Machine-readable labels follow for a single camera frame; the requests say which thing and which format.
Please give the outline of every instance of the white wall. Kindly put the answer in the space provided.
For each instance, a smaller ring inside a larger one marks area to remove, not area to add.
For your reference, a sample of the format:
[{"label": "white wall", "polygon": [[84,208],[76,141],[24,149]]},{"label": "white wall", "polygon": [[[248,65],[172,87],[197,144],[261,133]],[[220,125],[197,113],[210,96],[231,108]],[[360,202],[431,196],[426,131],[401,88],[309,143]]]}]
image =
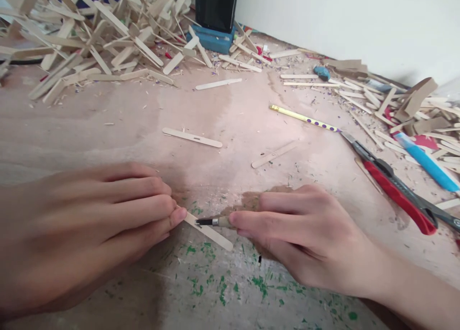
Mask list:
[{"label": "white wall", "polygon": [[460,0],[238,0],[236,19],[407,85],[460,77]]}]

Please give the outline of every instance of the blue pen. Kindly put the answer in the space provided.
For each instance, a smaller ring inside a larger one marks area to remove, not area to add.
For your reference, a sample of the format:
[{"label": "blue pen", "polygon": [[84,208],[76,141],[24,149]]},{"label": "blue pen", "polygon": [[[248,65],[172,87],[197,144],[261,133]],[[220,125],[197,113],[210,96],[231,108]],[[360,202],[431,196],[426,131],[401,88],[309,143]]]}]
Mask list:
[{"label": "blue pen", "polygon": [[460,190],[457,183],[449,176],[433,158],[427,155],[418,145],[416,145],[405,133],[398,133],[394,138],[407,152],[422,165],[425,171],[444,189],[450,192]]}]

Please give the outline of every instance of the red knife handle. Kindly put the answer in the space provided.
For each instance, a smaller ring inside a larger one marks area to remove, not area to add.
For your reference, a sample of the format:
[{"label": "red knife handle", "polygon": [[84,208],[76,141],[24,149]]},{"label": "red knife handle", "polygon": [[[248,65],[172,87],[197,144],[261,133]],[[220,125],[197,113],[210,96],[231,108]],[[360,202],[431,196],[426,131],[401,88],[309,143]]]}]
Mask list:
[{"label": "red knife handle", "polygon": [[436,227],[430,220],[411,202],[407,197],[390,182],[390,180],[371,162],[365,161],[364,167],[370,175],[379,183],[386,194],[396,202],[417,224],[420,231],[425,235],[436,233]]}]

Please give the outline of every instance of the black container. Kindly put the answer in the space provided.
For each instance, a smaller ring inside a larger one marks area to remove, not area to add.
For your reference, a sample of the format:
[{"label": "black container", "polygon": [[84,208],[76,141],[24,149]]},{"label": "black container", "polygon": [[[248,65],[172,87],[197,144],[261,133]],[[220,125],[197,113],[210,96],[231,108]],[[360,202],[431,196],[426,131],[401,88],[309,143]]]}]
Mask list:
[{"label": "black container", "polygon": [[203,27],[231,33],[236,0],[195,0],[196,21]]}]

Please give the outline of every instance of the pencil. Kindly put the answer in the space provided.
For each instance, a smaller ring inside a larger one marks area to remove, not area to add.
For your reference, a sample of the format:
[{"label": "pencil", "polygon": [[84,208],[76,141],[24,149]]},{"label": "pencil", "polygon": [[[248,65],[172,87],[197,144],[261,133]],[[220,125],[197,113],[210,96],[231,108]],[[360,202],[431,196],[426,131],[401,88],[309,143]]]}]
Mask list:
[{"label": "pencil", "polygon": [[312,124],[312,125],[315,125],[315,126],[322,127],[323,129],[326,129],[326,130],[329,130],[329,131],[341,132],[341,130],[339,128],[335,127],[335,126],[320,122],[320,121],[318,121],[316,119],[309,118],[307,116],[304,116],[304,115],[296,113],[296,112],[292,112],[290,110],[286,110],[286,109],[284,109],[282,107],[278,107],[276,105],[270,105],[270,110],[280,112],[280,113],[288,115],[290,117],[299,119],[299,120],[301,120],[303,122],[306,122],[306,123],[309,123],[309,124]]}]

